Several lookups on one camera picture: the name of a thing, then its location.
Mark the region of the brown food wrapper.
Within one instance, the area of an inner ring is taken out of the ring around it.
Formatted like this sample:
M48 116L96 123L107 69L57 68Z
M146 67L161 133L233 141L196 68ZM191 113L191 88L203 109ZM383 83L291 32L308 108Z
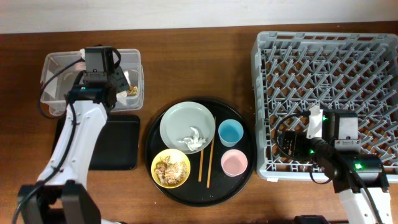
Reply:
M127 96L136 96L139 93L139 89L137 86L130 85L129 89L126 90Z

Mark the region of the grey plate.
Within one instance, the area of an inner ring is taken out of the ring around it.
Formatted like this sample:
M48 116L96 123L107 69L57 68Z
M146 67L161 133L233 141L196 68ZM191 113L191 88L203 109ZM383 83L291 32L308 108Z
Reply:
M186 144L179 143L184 137L193 135L190 126L197 128L200 137L207 141L195 151L190 151ZM160 120L160 136L164 144L185 154L194 154L206 148L212 142L215 128L215 119L210 110L193 101L184 101L171 106Z

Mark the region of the white napkin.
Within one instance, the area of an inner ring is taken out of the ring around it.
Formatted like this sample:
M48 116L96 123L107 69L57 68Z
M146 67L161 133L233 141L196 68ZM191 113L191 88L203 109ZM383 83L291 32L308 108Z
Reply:
M190 126L190 129L193 131L193 135L189 137L184 137L182 140L179 140L179 143L184 143L190 151L195 151L198 148L202 147L204 143L207 143L207 141L205 138L200 137L197 128Z

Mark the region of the yellow bowl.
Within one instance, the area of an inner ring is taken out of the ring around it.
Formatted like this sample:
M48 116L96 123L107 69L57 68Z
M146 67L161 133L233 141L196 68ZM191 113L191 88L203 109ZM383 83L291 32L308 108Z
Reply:
M171 158L172 158L172 160L173 160L174 162L184 161L184 162L186 163L186 165L187 165L187 168L188 168L188 175L187 175L186 179L185 179L183 182L181 182L180 184L176 185L176 186L166 186L166 185L162 185L162 184L160 183L160 180L158 179L158 177L156 176L156 174L155 174L155 172L154 172L154 169L155 169L155 167L156 167L156 164L157 164L158 162L160 162L160 157L166 157L166 156L171 156ZM159 185L159 186L161 186L161 187L163 187L163 188L166 188L166 189L174 189L174 188L177 188L177 187L183 185L183 184L185 183L185 181L188 179L188 177L189 177L189 175L190 175L190 171L191 171L191 165L190 165L189 158L187 157L187 155L186 155L184 152L182 152L182 151L180 151L180 150L178 150L178 149L165 149L165 150L159 152L159 153L154 157L154 159L152 160L152 164L151 164L151 166L150 166L150 174L152 175L152 179L155 181L155 183L156 183L157 185Z

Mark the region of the peanut shells and rice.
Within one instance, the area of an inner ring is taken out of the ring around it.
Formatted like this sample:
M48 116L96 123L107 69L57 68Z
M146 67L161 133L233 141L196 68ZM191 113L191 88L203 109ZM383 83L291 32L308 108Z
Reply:
M188 168L184 161L174 162L171 156L166 156L160 157L154 172L162 185L176 186L186 179Z

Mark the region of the blue cup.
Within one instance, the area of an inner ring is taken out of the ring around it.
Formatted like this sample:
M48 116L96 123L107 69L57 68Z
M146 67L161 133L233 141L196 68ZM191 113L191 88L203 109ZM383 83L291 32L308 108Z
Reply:
M218 135L222 145L226 147L235 146L243 137L242 124L235 119L226 119L218 127Z

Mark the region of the pink cup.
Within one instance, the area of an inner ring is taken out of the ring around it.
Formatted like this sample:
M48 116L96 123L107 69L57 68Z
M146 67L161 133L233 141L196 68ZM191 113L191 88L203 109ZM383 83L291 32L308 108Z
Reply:
M221 168L229 177L241 175L247 167L248 159L240 150L230 149L221 157Z

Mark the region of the wooden chopstick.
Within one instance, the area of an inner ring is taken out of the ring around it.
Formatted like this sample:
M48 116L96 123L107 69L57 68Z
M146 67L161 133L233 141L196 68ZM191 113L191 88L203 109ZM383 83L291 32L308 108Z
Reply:
M211 182L211 170L212 170L212 163L213 163L214 146L215 146L215 132L213 133L213 139L211 142L209 164L208 164L208 175L207 175L207 180L206 180L206 187L208 189L210 188L210 182Z
M199 166L199 173L198 173L198 181L202 181L202 173L203 173L203 159L204 159L204 149L200 151L200 166Z

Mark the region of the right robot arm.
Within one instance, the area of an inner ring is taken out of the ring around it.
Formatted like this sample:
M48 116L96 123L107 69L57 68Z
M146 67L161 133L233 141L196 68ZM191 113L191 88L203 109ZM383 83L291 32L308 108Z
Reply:
M322 168L349 223L392 223L387 174L375 154L362 154L358 115L313 107L283 117L275 126L278 150L293 161Z

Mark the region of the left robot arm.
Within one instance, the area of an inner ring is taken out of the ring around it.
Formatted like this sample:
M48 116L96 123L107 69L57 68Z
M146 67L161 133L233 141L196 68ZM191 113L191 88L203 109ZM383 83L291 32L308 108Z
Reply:
M65 122L49 163L34 185L22 185L12 222L106 223L87 192L87 175L97 139L129 84L114 47L84 49L85 63L65 95Z

